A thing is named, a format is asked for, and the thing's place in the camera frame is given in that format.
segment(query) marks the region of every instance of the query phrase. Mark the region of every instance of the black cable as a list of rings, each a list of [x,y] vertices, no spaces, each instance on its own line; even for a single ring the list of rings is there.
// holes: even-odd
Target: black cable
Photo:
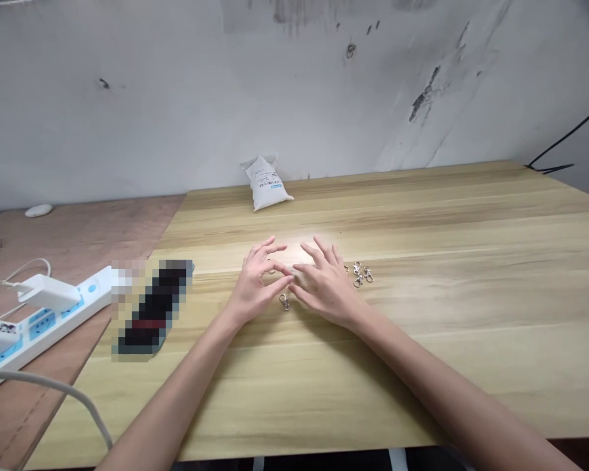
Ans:
[[[574,166],[574,164],[567,164],[567,165],[564,165],[564,166],[552,167],[552,168],[543,169],[543,170],[537,170],[537,171],[542,171],[543,172],[543,175],[547,175],[548,173],[552,173],[552,172],[555,172],[555,171],[563,170],[563,169],[570,168],[570,167],[573,167],[573,166]]]
[[[526,167],[528,167],[528,168],[530,168],[532,170],[536,170],[536,171],[540,171],[540,172],[545,172],[544,175],[547,175],[548,173],[552,173],[552,172],[555,172],[555,171],[559,171],[559,170],[563,170],[563,169],[566,169],[566,168],[573,167],[574,164],[567,164],[567,165],[564,165],[564,166],[551,167],[551,168],[547,168],[547,169],[535,169],[532,165],[537,160],[539,160],[541,157],[543,157],[545,154],[547,154],[548,152],[550,152],[554,147],[558,146],[561,142],[565,141],[569,136],[571,136],[576,131],[578,131],[582,127],[582,125],[585,124],[587,121],[589,121],[589,116],[587,116],[584,120],[582,120],[582,122],[580,122],[580,124],[578,126],[576,126],[570,132],[568,132],[563,137],[561,137],[561,139],[559,139],[558,141],[556,141],[554,144],[552,144],[546,150],[544,150],[542,153],[540,153],[537,157],[535,157],[532,162],[530,162],[528,165],[526,165]]]

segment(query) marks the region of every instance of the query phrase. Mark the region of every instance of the white charger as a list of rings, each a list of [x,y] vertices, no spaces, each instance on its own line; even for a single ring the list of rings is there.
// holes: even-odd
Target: white charger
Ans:
[[[80,302],[77,287],[46,275],[35,275],[21,283],[5,283],[18,291],[21,303],[35,307],[47,307],[56,312],[64,312]]]

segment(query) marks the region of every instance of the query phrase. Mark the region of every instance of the white cable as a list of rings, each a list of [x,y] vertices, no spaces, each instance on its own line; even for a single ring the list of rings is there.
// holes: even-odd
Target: white cable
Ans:
[[[30,260],[29,262],[26,262],[24,265],[22,265],[21,267],[19,267],[16,271],[14,271],[13,273],[11,273],[8,277],[6,277],[4,279],[4,284],[8,284],[8,281],[13,278],[15,275],[19,275],[20,273],[22,273],[24,271],[25,268],[27,268],[31,263],[36,262],[40,260],[41,262],[44,262],[46,264],[46,268],[47,268],[47,273],[46,276],[50,276],[52,274],[52,266],[50,266],[50,262],[48,260],[46,260],[45,258],[34,258],[33,260]],[[20,304],[18,307],[15,307],[13,309],[11,309],[9,312],[6,312],[4,314],[2,314],[0,316],[0,319],[4,319],[5,317],[10,316],[11,314],[13,314],[15,311],[18,311],[19,309],[21,309],[23,306],[25,306],[26,303],[22,303]]]
[[[105,423],[103,419],[100,418],[100,414],[96,409],[96,406],[89,399],[84,393],[80,392],[78,389],[67,385],[65,383],[61,383],[59,381],[55,381],[54,379],[50,379],[44,376],[32,374],[32,373],[25,373],[25,372],[7,372],[7,371],[0,371],[0,379],[14,379],[15,381],[24,381],[26,383],[33,383],[40,386],[45,386],[51,389],[56,389],[61,391],[62,393],[68,394],[72,396],[74,399],[78,400],[87,408],[90,412],[98,430],[100,430],[103,439],[105,440],[105,444],[107,445],[107,449],[111,449],[113,447],[113,441],[111,439],[111,435],[105,427]]]

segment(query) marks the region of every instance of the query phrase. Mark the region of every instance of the wrist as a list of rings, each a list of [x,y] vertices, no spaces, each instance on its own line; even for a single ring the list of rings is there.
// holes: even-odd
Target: wrist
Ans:
[[[354,309],[350,317],[350,325],[348,329],[351,330],[358,337],[363,337],[370,330],[372,321],[377,315],[377,311],[368,304],[364,304],[359,309]]]
[[[240,320],[241,318],[242,316],[235,309],[225,306],[212,322],[219,325],[233,337],[244,325],[244,322]]]

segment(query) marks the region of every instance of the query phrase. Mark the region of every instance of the hand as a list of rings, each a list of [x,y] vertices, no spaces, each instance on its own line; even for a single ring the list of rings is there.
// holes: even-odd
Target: hand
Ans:
[[[345,273],[344,261],[336,245],[327,247],[316,235],[314,241],[320,251],[306,243],[302,243],[301,248],[314,259],[316,266],[297,264],[293,268],[305,273],[316,284],[317,290],[304,290],[297,285],[290,285],[289,290],[328,321],[353,329],[358,316],[368,305]]]
[[[242,272],[223,310],[223,313],[233,316],[239,327],[263,313],[270,300],[294,281],[295,277],[283,264],[266,259],[268,254],[288,247],[286,244],[275,244],[274,241],[275,237],[272,236],[254,245],[244,258]],[[280,271],[283,278],[264,286],[262,276],[271,270]]]

